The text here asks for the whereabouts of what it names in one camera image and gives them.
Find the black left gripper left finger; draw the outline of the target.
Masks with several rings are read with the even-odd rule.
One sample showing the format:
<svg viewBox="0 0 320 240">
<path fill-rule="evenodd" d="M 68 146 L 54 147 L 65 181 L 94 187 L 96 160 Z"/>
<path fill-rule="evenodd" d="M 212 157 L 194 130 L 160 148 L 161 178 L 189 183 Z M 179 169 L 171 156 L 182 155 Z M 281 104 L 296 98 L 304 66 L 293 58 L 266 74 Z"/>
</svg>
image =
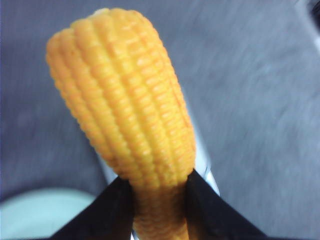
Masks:
<svg viewBox="0 0 320 240">
<path fill-rule="evenodd" d="M 134 204 L 127 180 L 115 179 L 87 208 L 65 224 L 52 240 L 130 240 Z"/>
</svg>

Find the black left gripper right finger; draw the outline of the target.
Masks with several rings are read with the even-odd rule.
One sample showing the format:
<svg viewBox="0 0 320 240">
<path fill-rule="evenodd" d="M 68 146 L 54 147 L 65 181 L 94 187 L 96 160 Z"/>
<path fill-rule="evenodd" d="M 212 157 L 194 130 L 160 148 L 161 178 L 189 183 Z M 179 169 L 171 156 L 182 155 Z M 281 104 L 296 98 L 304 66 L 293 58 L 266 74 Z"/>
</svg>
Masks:
<svg viewBox="0 0 320 240">
<path fill-rule="evenodd" d="M 191 240 L 269 238 L 226 203 L 196 170 L 193 170 L 187 178 L 185 215 Z"/>
</svg>

